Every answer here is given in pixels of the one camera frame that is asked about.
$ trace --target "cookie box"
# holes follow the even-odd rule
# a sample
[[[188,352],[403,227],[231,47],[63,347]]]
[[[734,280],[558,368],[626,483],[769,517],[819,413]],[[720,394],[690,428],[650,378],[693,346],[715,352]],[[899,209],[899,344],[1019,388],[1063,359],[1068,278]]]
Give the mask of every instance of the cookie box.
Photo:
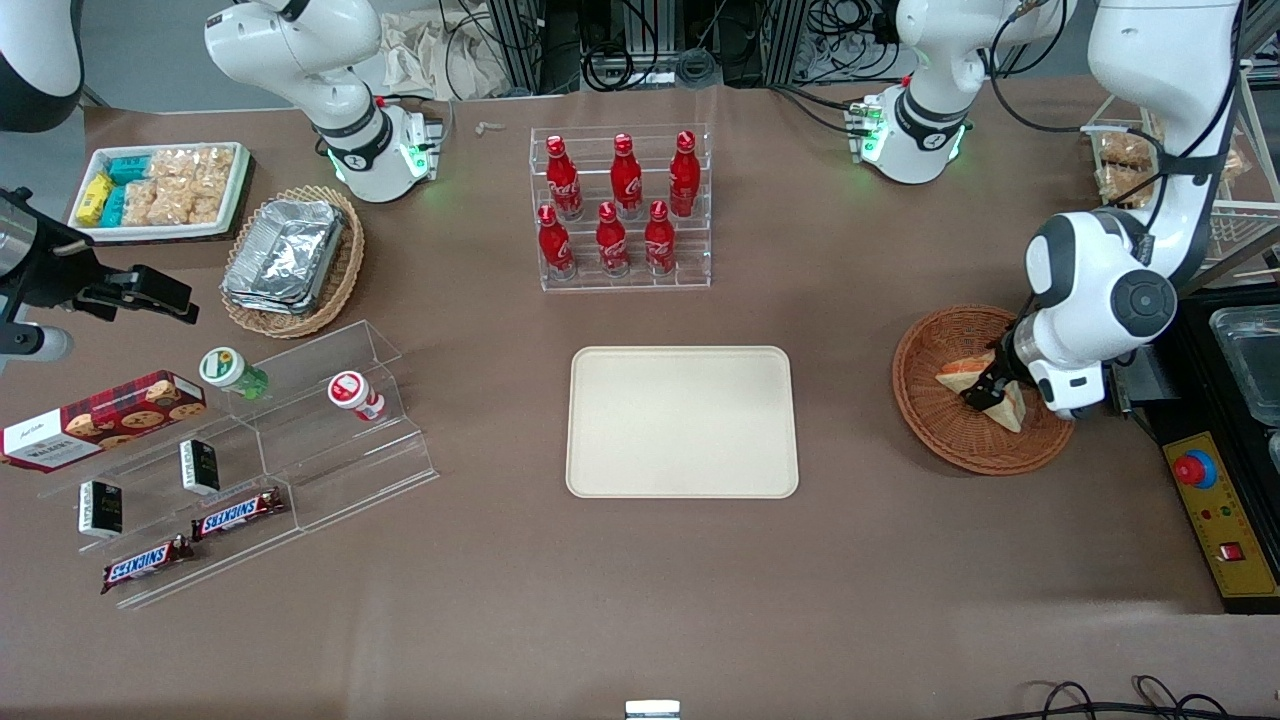
[[[200,386],[156,370],[5,428],[0,462],[51,473],[204,411]]]

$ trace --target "foil container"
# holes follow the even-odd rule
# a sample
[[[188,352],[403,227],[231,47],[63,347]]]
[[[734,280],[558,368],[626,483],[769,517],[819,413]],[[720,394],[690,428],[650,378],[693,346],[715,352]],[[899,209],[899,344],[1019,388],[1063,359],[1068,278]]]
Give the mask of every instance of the foil container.
[[[320,301],[346,223],[323,201],[273,200],[250,227],[221,291],[241,307],[302,315]]]

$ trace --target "table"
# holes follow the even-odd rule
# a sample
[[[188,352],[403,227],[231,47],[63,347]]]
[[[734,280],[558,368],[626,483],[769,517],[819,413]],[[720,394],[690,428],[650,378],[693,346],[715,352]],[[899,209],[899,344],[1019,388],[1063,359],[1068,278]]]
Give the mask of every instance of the table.
[[[833,88],[832,96],[864,92]],[[1009,81],[1060,124],[1092,81]],[[1093,206],[1087,149],[979,97],[938,181],[895,186],[765,91],[468,102],[440,179],[360,205],[370,237],[334,327],[370,319],[442,477],[137,612],[96,593],[73,509],[0,474],[6,717],[617,717],[675,697],[690,719],[964,719],[1025,710],[1037,680],[1134,701],[1129,676],[1275,712],[1280,620],[1219,614],[1157,448],[1082,423],[1020,478],[933,457],[897,415],[890,359],[955,302],[1016,307],[1052,213]],[[716,124],[716,279],[677,293],[544,295],[530,127]],[[472,132],[480,120],[507,129]],[[250,202],[333,184],[297,111],[93,110],[92,147],[237,140]],[[73,332],[59,365],[14,363],[0,421],[209,347],[289,346],[234,327],[225,243],[116,249],[195,287],[196,327],[146,314]],[[584,501],[564,488],[570,359],[588,345],[760,343],[791,357],[800,488],[785,501]]]

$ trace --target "red label bottle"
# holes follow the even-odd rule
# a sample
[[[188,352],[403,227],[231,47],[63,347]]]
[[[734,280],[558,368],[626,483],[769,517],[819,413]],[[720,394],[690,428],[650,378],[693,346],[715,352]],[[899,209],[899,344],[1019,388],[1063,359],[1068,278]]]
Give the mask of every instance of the red label bottle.
[[[627,229],[618,222],[618,209],[612,202],[600,202],[600,224],[595,227],[595,242],[600,246],[600,265],[604,274],[621,278],[631,272],[627,258]]]
[[[559,217],[573,222],[582,217],[582,187],[577,182],[577,168],[564,151],[564,138],[553,135],[547,138],[547,184],[552,188],[552,201]]]
[[[703,168],[694,155],[695,142],[694,133],[687,129],[676,136],[676,156],[671,160],[671,214],[677,218],[692,215],[698,202]]]
[[[654,200],[649,206],[649,224],[644,228],[644,256],[655,277],[669,275],[676,269],[676,228],[667,219],[667,204]]]
[[[625,132],[613,138],[613,165],[609,168],[609,181],[613,183],[613,200],[618,205],[618,217],[623,220],[640,218],[644,213],[640,163],[632,154],[631,136]]]
[[[553,281],[567,281],[577,274],[573,251],[568,246],[568,231],[556,218],[556,209],[543,205],[538,209],[538,246],[547,259],[547,272]]]

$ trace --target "wicker basket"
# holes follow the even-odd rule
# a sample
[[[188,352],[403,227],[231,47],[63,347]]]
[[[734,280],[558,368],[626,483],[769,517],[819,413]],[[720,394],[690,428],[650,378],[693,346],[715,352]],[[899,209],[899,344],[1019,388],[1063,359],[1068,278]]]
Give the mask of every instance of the wicker basket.
[[[1028,397],[1023,432],[1009,432],[934,379],[942,365],[986,352],[1012,322],[1012,313],[998,307],[956,305],[911,325],[893,355],[893,397],[906,424],[943,460],[983,475],[1043,468],[1075,428]]]
[[[300,200],[303,202],[323,200],[340,208],[347,219],[342,229],[342,237],[339,238],[342,245],[338,246],[338,251],[334,254],[333,263],[329,265],[329,275],[325,278],[324,290],[320,292],[320,302],[311,313],[306,315],[288,315],[284,313],[250,310],[232,304],[223,296],[223,306],[227,307],[227,313],[237,325],[269,337],[288,340],[319,331],[332,323],[338,316],[338,313],[342,311],[342,306],[351,297],[351,291],[356,288],[356,275],[360,274],[360,264],[365,259],[365,231],[360,227],[360,218],[356,215],[356,209],[352,208],[351,201],[328,187],[306,186],[285,190],[273,197],[273,200]],[[236,256],[239,255],[241,247],[244,245],[244,236],[248,234],[248,229],[257,220],[259,214],[265,206],[266,202],[259,206],[253,211],[253,215],[241,225],[239,234],[236,236],[236,245],[232,246],[230,258],[227,259],[228,269],[236,261]]]

